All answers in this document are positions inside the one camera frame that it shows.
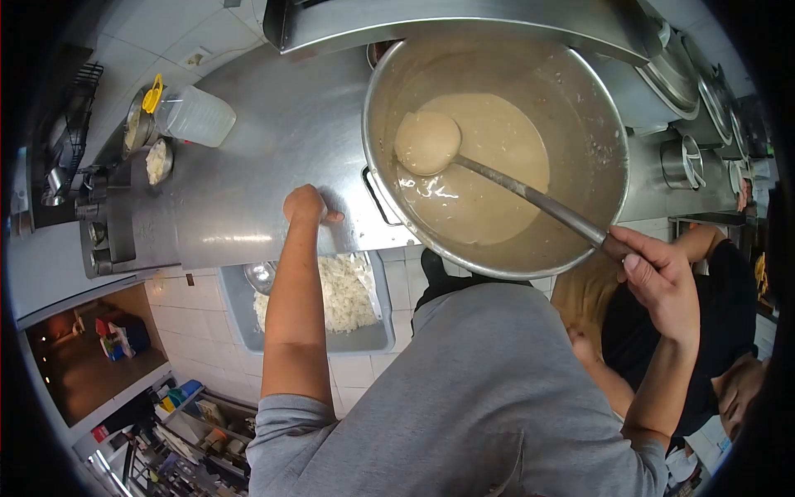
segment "hand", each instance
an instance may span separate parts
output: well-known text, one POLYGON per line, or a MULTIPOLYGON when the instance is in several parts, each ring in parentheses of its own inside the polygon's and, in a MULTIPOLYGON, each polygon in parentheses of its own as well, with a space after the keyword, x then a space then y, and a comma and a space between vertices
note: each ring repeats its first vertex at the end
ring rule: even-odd
POLYGON ((306 220, 320 224, 320 221, 323 220, 341 221, 345 219, 342 212, 329 211, 323 197, 310 184, 300 186, 287 195, 282 211, 289 223, 306 220))
POLYGON ((687 254, 625 227, 611 226, 610 233, 643 256, 627 255, 624 273, 632 294, 649 310, 654 327, 697 353, 701 315, 687 254))
POLYGON ((594 346, 591 341, 582 333, 578 328, 571 327, 566 330, 568 339, 572 341, 572 351, 574 356, 583 364, 588 367, 598 360, 594 346))

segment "black shirt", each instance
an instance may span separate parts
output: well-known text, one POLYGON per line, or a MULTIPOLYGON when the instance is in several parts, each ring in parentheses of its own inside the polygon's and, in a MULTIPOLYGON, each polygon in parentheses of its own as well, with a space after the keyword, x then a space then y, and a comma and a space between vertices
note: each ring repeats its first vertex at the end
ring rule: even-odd
MULTIPOLYGON (((718 399, 710 380, 725 373, 741 355, 757 354, 756 281, 740 251, 730 240, 722 241, 709 260, 709 276, 697 274, 695 279, 701 309, 701 342, 675 437, 692 434, 718 413, 718 399)), ((620 285, 608 304, 602 325, 605 364, 637 392, 659 339, 649 312, 626 283, 620 285)))

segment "gray sweatshirt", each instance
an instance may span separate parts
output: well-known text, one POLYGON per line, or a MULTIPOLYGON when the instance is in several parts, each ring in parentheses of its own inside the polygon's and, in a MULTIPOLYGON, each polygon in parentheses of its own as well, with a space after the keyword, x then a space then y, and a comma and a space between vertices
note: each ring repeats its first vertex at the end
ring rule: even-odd
POLYGON ((342 420, 317 400, 259 402, 251 495, 659 495, 665 450, 624 440, 536 289, 438 297, 342 420))

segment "ladle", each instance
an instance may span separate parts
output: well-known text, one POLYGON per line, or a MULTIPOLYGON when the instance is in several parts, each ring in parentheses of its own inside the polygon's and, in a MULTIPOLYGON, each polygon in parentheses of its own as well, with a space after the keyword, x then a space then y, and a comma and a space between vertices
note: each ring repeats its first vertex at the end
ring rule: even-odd
POLYGON ((411 132, 414 133, 447 133, 445 137, 441 138, 448 138, 444 140, 439 140, 438 143, 444 143, 450 147, 450 150, 433 150, 431 157, 432 166, 429 168, 428 164, 420 165, 419 168, 417 167, 416 160, 409 161, 407 160, 408 156, 398 153, 396 147, 396 155, 398 160, 406 167, 410 172, 417 174, 419 176, 435 176, 441 173, 445 168, 447 168, 450 164, 457 164, 462 167, 465 167, 475 173, 478 173, 480 176, 488 179, 489 181, 493 181, 496 184, 499 184, 503 188, 510 190, 511 192, 515 193, 516 195, 520 196, 521 198, 527 200, 531 204, 535 205, 536 207, 540 208, 542 211, 546 212, 553 218, 557 219, 563 225, 577 233, 579 236, 586 239, 592 246, 600 249, 605 254, 607 254, 610 258, 622 264, 624 258, 628 254, 637 254, 635 250, 632 250, 629 246, 627 246, 624 242, 617 240, 613 235, 610 233, 605 232, 602 228, 596 226, 591 221, 585 219, 580 214, 577 214, 572 209, 566 207, 565 205, 561 204, 557 200, 554 200, 552 197, 545 195, 533 187, 528 186, 520 181, 516 181, 514 178, 509 177, 505 174, 500 173, 497 170, 494 170, 486 165, 480 164, 479 162, 475 162, 472 159, 464 157, 459 153, 460 150, 460 143, 461 140, 457 141, 458 145, 455 145, 455 139, 449 139, 451 137, 450 133, 454 133, 453 127, 455 130, 458 131, 459 137, 461 136, 461 129, 458 127, 458 123, 456 123, 452 118, 447 116, 446 119, 441 118, 441 114, 436 112, 425 112, 420 111, 416 114, 407 114, 404 118, 401 126, 397 130, 397 135, 400 137, 401 129, 406 123, 406 119, 412 119, 414 124, 415 122, 422 122, 422 118, 428 117, 430 114, 434 114, 432 119, 427 119, 426 122, 432 122, 433 128, 422 130, 416 128, 411 132))

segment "yellow handle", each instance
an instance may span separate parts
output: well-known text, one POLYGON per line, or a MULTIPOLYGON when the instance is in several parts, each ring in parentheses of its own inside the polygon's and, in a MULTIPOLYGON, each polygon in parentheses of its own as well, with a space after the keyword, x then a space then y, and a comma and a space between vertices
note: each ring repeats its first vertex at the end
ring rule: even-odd
POLYGON ((143 102, 141 107, 147 114, 152 114, 154 110, 157 108, 157 105, 160 103, 160 95, 163 93, 163 75, 158 72, 157 76, 154 77, 154 83, 152 83, 152 89, 146 92, 144 95, 143 102))

